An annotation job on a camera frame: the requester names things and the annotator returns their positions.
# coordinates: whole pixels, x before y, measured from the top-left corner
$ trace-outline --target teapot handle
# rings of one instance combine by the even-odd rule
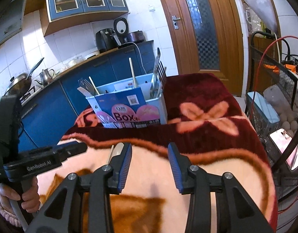
[[[55,71],[54,71],[54,69],[50,69],[50,71],[53,71],[53,75],[52,75],[52,78],[53,78],[53,76],[55,75]]]

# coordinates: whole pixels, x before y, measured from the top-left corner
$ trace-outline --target light blue container lid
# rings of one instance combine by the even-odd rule
[[[247,94],[251,102],[253,99],[253,94],[254,92],[249,92]],[[276,113],[272,105],[269,104],[267,100],[265,100],[264,97],[258,92],[256,92],[254,97],[254,106],[258,106],[270,123],[278,123],[280,121],[279,115]]]

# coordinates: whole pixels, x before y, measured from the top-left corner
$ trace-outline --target pan handle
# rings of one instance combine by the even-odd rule
[[[41,62],[44,60],[44,57],[38,61],[38,63],[36,65],[34,65],[34,67],[30,70],[28,76],[26,77],[26,79],[28,79],[32,74],[33,72],[36,70],[36,68],[41,64]]]

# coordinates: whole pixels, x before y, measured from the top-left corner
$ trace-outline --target white power cord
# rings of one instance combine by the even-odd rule
[[[278,45],[278,41],[276,42],[276,45],[277,45],[277,51],[278,51],[278,62],[280,63],[281,62],[281,60],[280,60],[280,51],[279,51],[279,45]]]
[[[135,46],[137,47],[137,49],[138,49],[138,51],[139,51],[140,61],[141,61],[141,63],[142,63],[142,55],[141,55],[141,53],[140,53],[140,50],[139,50],[138,45],[136,45],[136,44],[133,43],[133,42],[123,43],[122,45],[126,45],[126,44],[133,44],[133,45],[135,45]],[[147,74],[147,72],[146,72],[146,70],[145,70],[145,68],[144,68],[144,64],[143,64],[143,63],[142,63],[142,68],[143,68],[143,70],[145,71],[145,74]]]

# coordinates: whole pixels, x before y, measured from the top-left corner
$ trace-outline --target storage box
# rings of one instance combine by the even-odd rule
[[[148,84],[147,88],[150,88],[151,79],[152,74],[145,74],[137,76],[136,82],[139,86]],[[102,85],[97,88],[100,95],[86,98],[103,126],[105,128],[144,128],[154,124],[166,124],[167,111],[163,93],[157,98],[150,99],[148,93],[142,94],[143,87],[135,89],[133,86],[132,88],[127,86],[127,89],[115,90],[119,84],[130,81],[132,78]]]

